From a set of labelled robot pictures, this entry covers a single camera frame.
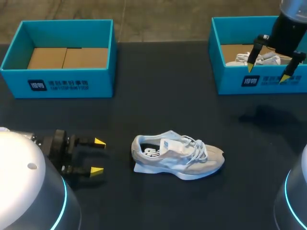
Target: open cardboard box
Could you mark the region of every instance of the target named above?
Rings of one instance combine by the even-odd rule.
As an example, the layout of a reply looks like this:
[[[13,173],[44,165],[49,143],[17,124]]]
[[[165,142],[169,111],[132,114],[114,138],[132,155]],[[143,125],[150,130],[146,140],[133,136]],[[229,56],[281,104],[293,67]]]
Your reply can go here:
[[[107,48],[35,48],[28,69],[105,68]]]
[[[277,16],[212,18],[209,37],[209,56],[219,94],[294,93],[307,92],[307,65],[300,64],[294,75],[280,83],[287,63],[247,66],[227,66],[239,53],[252,50],[258,35],[270,35]],[[307,35],[298,51],[307,52]],[[272,52],[266,47],[262,53]]]
[[[112,97],[112,20],[22,21],[1,65],[15,98]]]

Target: teal box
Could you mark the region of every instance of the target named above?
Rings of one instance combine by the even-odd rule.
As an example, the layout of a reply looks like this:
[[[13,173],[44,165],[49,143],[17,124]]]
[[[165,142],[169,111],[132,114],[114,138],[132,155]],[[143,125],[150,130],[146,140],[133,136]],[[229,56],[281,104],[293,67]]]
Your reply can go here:
[[[108,60],[103,69],[27,69],[36,47],[108,48]],[[112,97],[116,54],[113,20],[22,21],[0,70],[15,98]]]
[[[276,16],[212,18],[209,56],[219,94],[296,93],[307,92],[307,65],[299,65],[292,78],[279,83],[286,65],[225,65],[221,45],[253,44],[258,35],[270,35]],[[307,36],[298,49],[307,52]]]

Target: white robot dome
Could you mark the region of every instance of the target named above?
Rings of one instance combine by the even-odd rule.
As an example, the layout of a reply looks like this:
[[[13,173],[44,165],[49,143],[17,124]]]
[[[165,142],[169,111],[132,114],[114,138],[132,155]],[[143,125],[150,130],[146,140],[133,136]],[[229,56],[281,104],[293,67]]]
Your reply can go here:
[[[0,229],[15,222],[41,190],[46,163],[41,149],[30,139],[0,131]]]

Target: shoe logo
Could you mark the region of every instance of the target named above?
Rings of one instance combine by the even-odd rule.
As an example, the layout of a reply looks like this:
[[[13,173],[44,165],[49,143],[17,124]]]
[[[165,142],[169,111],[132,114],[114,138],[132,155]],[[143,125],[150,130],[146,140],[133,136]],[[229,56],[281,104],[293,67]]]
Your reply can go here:
[[[148,157],[158,157],[160,156],[160,151],[155,149],[147,148],[145,149],[145,155]]]
[[[168,149],[168,143],[164,141],[164,148],[167,150]]]

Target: shoe insole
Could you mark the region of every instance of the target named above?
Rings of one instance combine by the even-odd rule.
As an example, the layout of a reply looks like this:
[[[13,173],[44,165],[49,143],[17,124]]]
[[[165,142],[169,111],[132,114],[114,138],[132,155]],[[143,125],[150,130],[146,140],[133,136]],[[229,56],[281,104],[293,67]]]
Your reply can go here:
[[[153,144],[140,144],[144,156],[155,158],[160,156],[160,146]]]

